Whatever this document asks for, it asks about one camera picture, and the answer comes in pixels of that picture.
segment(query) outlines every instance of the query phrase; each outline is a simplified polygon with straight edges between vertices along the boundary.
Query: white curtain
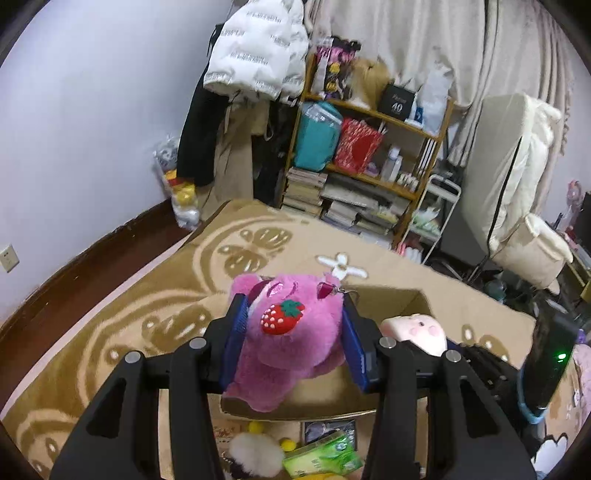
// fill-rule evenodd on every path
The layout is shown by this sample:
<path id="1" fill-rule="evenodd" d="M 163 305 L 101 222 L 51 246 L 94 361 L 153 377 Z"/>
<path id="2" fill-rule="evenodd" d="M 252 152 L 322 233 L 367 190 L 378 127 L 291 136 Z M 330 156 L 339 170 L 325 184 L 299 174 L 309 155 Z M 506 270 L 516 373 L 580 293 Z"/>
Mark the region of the white curtain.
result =
<path id="1" fill-rule="evenodd" d="M 460 107 L 470 106 L 477 94 L 484 1 L 322 0 L 314 30 L 359 40 L 362 57 L 379 56 L 410 90 L 418 90 L 433 63 L 441 61 L 454 71 L 450 92 Z"/>
<path id="2" fill-rule="evenodd" d="M 322 0 L 315 34 L 355 38 L 361 55 L 380 56 L 411 90 L 436 60 L 454 71 L 450 96 L 466 111 L 449 160 L 465 166 L 482 101 L 523 92 L 563 115 L 542 179 L 534 213 L 543 207 L 554 166 L 563 151 L 572 73 L 566 37 L 537 0 Z"/>

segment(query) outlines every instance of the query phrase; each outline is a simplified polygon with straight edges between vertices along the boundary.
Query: pink figurine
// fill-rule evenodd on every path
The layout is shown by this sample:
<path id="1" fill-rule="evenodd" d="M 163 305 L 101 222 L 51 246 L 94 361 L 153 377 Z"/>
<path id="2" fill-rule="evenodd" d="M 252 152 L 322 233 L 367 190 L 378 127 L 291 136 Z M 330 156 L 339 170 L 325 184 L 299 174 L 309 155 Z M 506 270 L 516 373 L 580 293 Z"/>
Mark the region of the pink figurine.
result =
<path id="1" fill-rule="evenodd" d="M 230 297 L 248 295 L 248 325 L 234 382 L 224 393 L 256 411 L 279 406 L 296 382 L 345 360 L 340 343 L 343 295 L 331 275 L 255 274 L 234 279 Z"/>

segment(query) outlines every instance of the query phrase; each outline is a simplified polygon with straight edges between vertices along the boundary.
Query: stuffed animal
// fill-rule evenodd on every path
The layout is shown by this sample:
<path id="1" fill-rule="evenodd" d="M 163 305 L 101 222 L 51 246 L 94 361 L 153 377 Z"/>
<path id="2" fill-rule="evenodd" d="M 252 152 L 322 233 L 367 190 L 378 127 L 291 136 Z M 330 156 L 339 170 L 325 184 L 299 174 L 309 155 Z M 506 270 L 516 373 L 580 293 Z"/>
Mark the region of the stuffed animal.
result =
<path id="1" fill-rule="evenodd" d="M 401 342 L 410 340 L 429 355 L 442 356 L 447 350 L 447 338 L 438 321 L 429 315 L 416 313 L 409 317 L 385 319 L 379 325 L 382 335 Z"/>
<path id="2" fill-rule="evenodd" d="M 353 61 L 353 99 L 351 103 L 376 110 L 380 97 L 390 81 L 386 64 L 378 59 L 355 59 Z"/>
<path id="3" fill-rule="evenodd" d="M 245 480 L 278 475 L 283 468 L 284 456 L 278 443 L 265 433 L 243 432 L 230 441 L 225 460 L 230 477 Z"/>
<path id="4" fill-rule="evenodd" d="M 230 298 L 246 294 L 250 308 L 234 382 L 224 395 L 244 400 L 253 410 L 271 411 L 298 380 L 342 364 L 339 284 L 331 275 L 236 277 Z"/>

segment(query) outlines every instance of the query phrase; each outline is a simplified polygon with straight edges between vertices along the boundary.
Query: white plush toy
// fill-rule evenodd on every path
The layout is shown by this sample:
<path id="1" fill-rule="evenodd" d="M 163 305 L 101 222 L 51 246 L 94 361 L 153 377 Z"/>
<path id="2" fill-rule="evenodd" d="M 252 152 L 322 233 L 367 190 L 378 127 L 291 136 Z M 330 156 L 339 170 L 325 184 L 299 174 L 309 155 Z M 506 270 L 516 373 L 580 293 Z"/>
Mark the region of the white plush toy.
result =
<path id="1" fill-rule="evenodd" d="M 229 476 L 234 480 L 273 478 L 281 472 L 285 458 L 277 441 L 264 433 L 239 433 L 230 442 L 228 454 Z"/>
<path id="2" fill-rule="evenodd" d="M 382 335 L 403 342 L 410 340 L 429 355 L 442 356 L 447 350 L 447 338 L 438 321 L 417 313 L 410 317 L 385 319 L 379 326 Z"/>

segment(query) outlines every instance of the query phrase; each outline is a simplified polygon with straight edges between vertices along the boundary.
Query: rug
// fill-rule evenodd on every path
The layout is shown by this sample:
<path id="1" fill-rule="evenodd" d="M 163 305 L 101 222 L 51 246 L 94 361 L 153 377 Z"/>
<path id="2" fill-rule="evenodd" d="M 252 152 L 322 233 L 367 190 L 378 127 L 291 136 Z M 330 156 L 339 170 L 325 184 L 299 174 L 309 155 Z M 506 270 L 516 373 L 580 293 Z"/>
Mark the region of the rug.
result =
<path id="1" fill-rule="evenodd" d="M 225 314 L 230 284 L 241 273 L 326 271 L 345 284 L 421 290 L 448 337 L 477 342 L 517 367 L 529 351 L 534 321 L 527 315 L 321 221 L 235 200 L 200 234 L 99 311 L 26 388 L 21 386 L 22 393 L 3 412 L 6 430 L 48 478 L 76 420 L 128 351 L 159 355 L 201 335 L 212 319 Z M 569 444 L 580 429 L 580 407 L 573 402 L 577 385 L 569 365 L 549 415 L 548 437 L 557 444 L 560 439 Z M 243 422 L 233 423 L 221 414 L 214 395 L 210 405 L 218 433 L 229 436 L 232 429 L 243 428 Z M 165 394 L 159 422 L 162 475 L 171 479 Z M 295 428 L 297 423 L 287 426 L 290 432 Z"/>

